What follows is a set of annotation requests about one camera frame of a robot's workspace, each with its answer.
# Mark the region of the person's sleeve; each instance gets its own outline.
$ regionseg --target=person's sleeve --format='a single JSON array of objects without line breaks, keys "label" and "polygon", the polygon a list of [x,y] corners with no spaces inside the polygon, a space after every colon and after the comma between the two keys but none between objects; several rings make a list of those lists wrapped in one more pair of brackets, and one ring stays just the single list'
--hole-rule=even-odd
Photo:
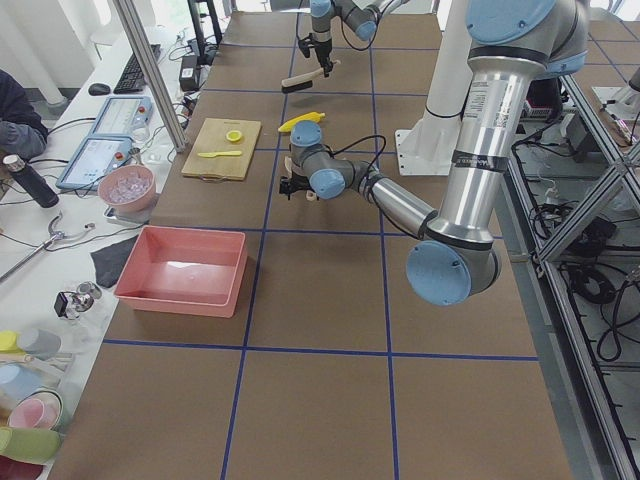
[{"label": "person's sleeve", "polygon": [[47,142],[29,125],[0,121],[0,150],[28,160],[44,152]]}]

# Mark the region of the black bottle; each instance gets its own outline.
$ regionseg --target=black bottle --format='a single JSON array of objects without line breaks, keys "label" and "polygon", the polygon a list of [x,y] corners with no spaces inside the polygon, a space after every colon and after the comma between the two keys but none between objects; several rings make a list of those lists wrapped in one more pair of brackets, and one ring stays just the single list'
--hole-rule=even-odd
[{"label": "black bottle", "polygon": [[31,165],[27,165],[18,155],[7,155],[3,163],[13,179],[38,202],[42,208],[53,207],[58,203],[58,195],[51,190],[47,181],[36,172]]}]

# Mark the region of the white robotic arm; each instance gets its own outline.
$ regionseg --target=white robotic arm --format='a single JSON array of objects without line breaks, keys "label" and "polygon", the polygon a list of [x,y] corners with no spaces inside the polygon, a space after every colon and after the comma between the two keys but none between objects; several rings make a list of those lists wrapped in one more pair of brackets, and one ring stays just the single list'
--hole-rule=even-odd
[{"label": "white robotic arm", "polygon": [[[370,28],[363,27],[368,22],[377,28],[387,11],[372,6],[354,10],[351,0],[341,1],[329,1],[320,16],[312,3],[312,36],[317,44],[325,42],[321,50],[314,46],[321,64],[330,63],[333,16],[340,15],[357,32]],[[387,2],[388,10],[401,3]],[[588,27],[588,0],[470,0],[473,78],[439,211],[373,166],[334,159],[312,122],[300,122],[292,131],[298,186],[283,193],[312,189],[330,199],[351,188],[403,230],[420,240],[429,238],[410,253],[407,276],[416,293],[431,303],[455,304],[487,289],[500,272],[489,220],[527,90],[534,79],[573,73],[583,65]]]}]

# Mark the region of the white desk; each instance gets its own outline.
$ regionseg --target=white desk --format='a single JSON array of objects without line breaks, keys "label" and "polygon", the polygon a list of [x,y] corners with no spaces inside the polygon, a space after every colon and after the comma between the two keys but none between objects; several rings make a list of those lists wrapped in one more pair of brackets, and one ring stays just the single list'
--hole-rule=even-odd
[{"label": "white desk", "polygon": [[[169,95],[176,102],[179,102],[182,98],[178,85],[180,62],[172,62],[168,59],[168,51],[174,47],[176,40],[175,32],[155,28],[148,31],[147,35],[151,43],[160,43],[163,46],[159,62],[160,71],[165,78]],[[123,34],[89,77],[57,125],[76,118],[95,117],[106,97],[90,96],[87,93],[89,85],[100,82],[113,88],[130,55],[131,48]],[[148,87],[143,94],[151,96]],[[151,132],[160,125],[162,125],[162,120],[158,112],[154,110],[150,121]],[[47,150],[38,158],[69,160],[80,141],[89,132],[90,126],[91,122],[72,124],[54,132],[49,137]],[[172,149],[173,145],[166,130],[163,129],[158,133],[149,149],[149,152],[159,156],[160,161],[159,163],[147,164],[156,174],[158,191],[161,191],[169,172],[171,165],[167,160],[167,155]],[[42,175],[58,176],[63,167],[63,164],[54,162],[34,164],[34,168]],[[47,177],[47,182],[53,186],[55,179]],[[10,190],[0,200],[0,228],[4,230],[4,234],[33,245],[38,245],[49,237],[47,225],[59,212],[63,213],[63,219],[57,228],[68,234],[79,233],[85,224],[95,223],[96,228],[83,237],[85,240],[97,235],[108,235],[126,227],[108,223],[103,217],[106,205],[93,194],[85,198],[79,198],[73,193],[60,195],[59,203],[49,209],[40,208],[33,201],[17,205],[2,205],[29,198],[28,195]],[[2,299],[0,330],[21,331],[26,327],[37,326],[58,333],[63,338],[62,349],[76,353],[75,361],[68,368],[58,387],[65,400],[65,407],[71,413],[75,411],[78,404],[104,332],[117,304],[117,299],[113,296],[113,288],[107,291],[103,290],[103,297],[84,314],[84,317],[81,317],[81,322],[77,325],[71,325],[66,320],[59,319],[55,314],[53,305],[56,295],[62,290],[75,290],[77,285],[83,281],[95,281],[95,270],[89,255],[90,252],[122,241],[137,233],[138,230],[123,232],[73,249],[41,252],[3,284],[0,284],[0,298]],[[52,248],[73,244],[76,241],[61,241],[54,244]],[[7,271],[31,250],[30,247],[0,237],[0,273]],[[79,344],[78,339],[85,341]],[[46,478],[47,474],[48,469],[45,468],[40,478]]]}]

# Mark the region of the wooden cutting board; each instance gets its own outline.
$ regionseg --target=wooden cutting board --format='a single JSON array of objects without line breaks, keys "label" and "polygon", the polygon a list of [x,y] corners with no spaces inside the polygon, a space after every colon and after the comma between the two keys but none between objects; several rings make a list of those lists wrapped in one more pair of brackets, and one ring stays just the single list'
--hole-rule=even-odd
[{"label": "wooden cutting board", "polygon": [[[262,124],[253,120],[231,120],[207,118],[198,133],[191,153],[182,167],[185,177],[226,178],[244,180],[249,170],[253,150],[258,141]],[[230,142],[226,139],[229,130],[240,130],[242,139]],[[239,157],[198,157],[201,152],[241,150]]]}]

